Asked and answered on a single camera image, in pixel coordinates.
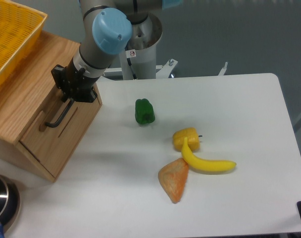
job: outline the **gray floor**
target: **gray floor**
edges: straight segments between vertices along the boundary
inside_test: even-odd
[[[84,38],[77,0],[15,1],[46,12],[45,30]],[[178,60],[178,77],[217,75],[225,61],[227,74],[274,73],[294,122],[301,112],[301,0],[184,0],[154,14],[164,28],[157,64]],[[296,138],[301,152],[301,129]]]

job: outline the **yellow basket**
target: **yellow basket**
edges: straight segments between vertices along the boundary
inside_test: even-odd
[[[0,86],[35,44],[46,18],[43,12],[0,0]]]

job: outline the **wooden drawer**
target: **wooden drawer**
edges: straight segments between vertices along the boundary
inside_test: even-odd
[[[62,171],[101,107],[100,98],[93,103],[75,102],[58,127],[46,127],[44,123],[55,122],[68,103],[68,101],[62,103],[59,98],[57,93],[54,94],[49,100],[50,103],[40,110],[32,125],[19,140],[55,178]]]

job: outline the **yellow bell pepper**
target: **yellow bell pepper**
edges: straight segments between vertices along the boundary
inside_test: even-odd
[[[188,127],[173,134],[172,139],[176,150],[181,151],[185,137],[188,138],[188,146],[192,151],[200,148],[199,136],[196,129]]]

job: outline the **wooden cabinet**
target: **wooden cabinet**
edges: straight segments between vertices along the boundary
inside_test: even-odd
[[[55,181],[99,111],[102,101],[75,102],[56,128],[46,127],[65,108],[51,69],[68,65],[79,44],[42,32],[33,51],[0,89],[0,158]]]

